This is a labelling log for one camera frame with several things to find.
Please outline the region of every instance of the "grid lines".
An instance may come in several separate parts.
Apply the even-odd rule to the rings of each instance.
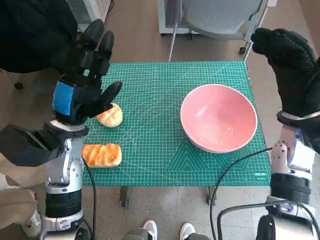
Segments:
[[[232,162],[266,148],[260,123],[245,147],[212,154],[190,143],[180,122],[184,97],[204,84],[230,86],[254,104],[243,61],[114,63],[102,89],[118,80],[123,86],[114,102],[123,111],[121,125],[107,128],[95,118],[85,123],[86,144],[115,143],[122,150],[120,166],[92,168],[98,186],[214,186]],[[91,184],[86,171],[83,184]],[[235,165],[222,181],[223,186],[269,184],[267,153]]]

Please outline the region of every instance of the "black cable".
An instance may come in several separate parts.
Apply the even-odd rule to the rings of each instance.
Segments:
[[[84,218],[83,221],[84,221],[84,224],[86,225],[86,228],[89,230],[90,239],[92,239],[92,228],[91,228],[91,226],[90,226],[90,224],[89,224],[87,219]]]
[[[318,236],[318,239],[320,240],[320,230],[319,226],[317,223],[317,220],[315,216],[312,214],[312,212],[302,203],[295,202],[295,201],[290,201],[290,200],[280,200],[280,201],[274,201],[274,202],[266,202],[266,203],[257,203],[257,204],[248,204],[248,205],[240,205],[240,206],[233,206],[229,207],[225,210],[222,210],[217,217],[217,229],[218,229],[218,240],[222,240],[222,230],[221,230],[221,217],[229,212],[235,211],[235,210],[241,210],[241,209],[251,209],[251,208],[260,208],[260,207],[269,207],[269,206],[275,206],[279,204],[292,204],[292,205],[297,205],[301,208],[303,208],[309,215],[310,218],[312,219],[312,224],[315,228],[316,234]]]
[[[87,164],[87,162],[83,159],[84,165],[86,167],[86,170],[88,171],[88,174],[90,176],[90,180],[92,183],[92,189],[93,189],[93,216],[92,216],[92,234],[90,240],[96,240],[96,216],[97,216],[97,192],[96,192],[96,184],[94,177],[92,176],[91,170]]]
[[[213,220],[213,216],[212,216],[212,208],[214,206],[214,197],[218,191],[218,188],[220,186],[220,183],[222,182],[222,180],[224,179],[225,175],[228,173],[228,171],[234,166],[236,165],[237,163],[241,162],[242,160],[245,160],[247,158],[250,158],[254,155],[257,155],[257,154],[261,154],[261,153],[264,153],[264,152],[267,152],[267,151],[270,151],[272,150],[272,147],[269,147],[269,148],[266,148],[266,149],[263,149],[263,150],[260,150],[260,151],[257,151],[257,152],[254,152],[254,153],[251,153],[247,156],[244,156],[238,160],[236,160],[235,162],[233,162],[226,170],[225,172],[222,174],[222,176],[220,177],[219,181],[217,182],[216,186],[215,186],[215,189],[213,191],[213,194],[212,194],[212,197],[211,197],[211,203],[210,203],[210,225],[211,225],[211,231],[212,231],[212,236],[213,236],[213,240],[217,240],[216,238],[216,234],[215,234],[215,228],[214,228],[214,220]]]
[[[114,5],[115,5],[115,0],[111,0],[110,5],[109,5],[109,9],[108,9],[108,13],[110,13],[112,11],[112,9],[114,8]]]

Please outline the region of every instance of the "chair wheel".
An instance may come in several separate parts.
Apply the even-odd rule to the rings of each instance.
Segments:
[[[208,205],[210,206],[211,205],[211,198],[208,196],[208,199],[207,199],[207,203]],[[213,199],[213,206],[216,205],[216,200]]]
[[[121,201],[121,207],[129,208],[130,207],[130,198],[126,197],[124,201]]]
[[[15,87],[15,89],[18,89],[18,90],[21,90],[21,89],[24,88],[24,86],[22,85],[21,82],[16,82],[16,83],[14,84],[14,87]]]
[[[246,51],[247,51],[247,49],[242,46],[242,47],[240,47],[240,49],[239,49],[239,54],[243,55],[243,54],[246,53]]]

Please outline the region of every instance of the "blue strap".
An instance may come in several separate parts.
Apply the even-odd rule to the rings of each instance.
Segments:
[[[74,94],[74,88],[58,81],[53,93],[52,108],[63,115],[70,116],[71,102]]]

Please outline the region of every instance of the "gray floor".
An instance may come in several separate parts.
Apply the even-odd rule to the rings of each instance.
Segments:
[[[116,0],[113,11],[107,17],[106,28],[115,36],[112,62],[161,62],[167,61],[170,36],[158,33],[156,0]],[[298,0],[279,0],[270,9],[263,27],[286,28],[311,39]],[[203,36],[192,41],[178,36],[173,50],[173,61],[240,60],[238,49],[241,41],[220,42]],[[280,110],[275,76],[264,57],[251,53],[247,66],[251,85],[262,122],[265,140],[272,146],[277,140],[281,125],[276,120]],[[52,92],[59,75],[46,69],[41,72],[15,75],[25,85],[22,91],[14,90],[5,73],[0,75],[0,128],[7,123],[29,128],[40,128],[52,115]],[[320,207],[320,162],[315,164],[312,182],[312,203]],[[43,207],[44,187],[37,186]],[[203,187],[139,187],[133,192],[131,209],[119,207],[119,187],[99,187],[97,211],[98,239],[121,239],[124,229],[140,227],[153,219],[158,224],[159,239],[178,239],[184,222],[194,224],[198,232],[211,237],[209,208],[206,189]],[[226,207],[263,202],[268,187],[222,187],[218,192],[214,216]],[[91,219],[92,189],[84,187],[83,205],[87,218]],[[242,210],[223,219],[226,240],[253,240],[263,209]],[[0,239],[25,239],[18,227],[0,231]]]

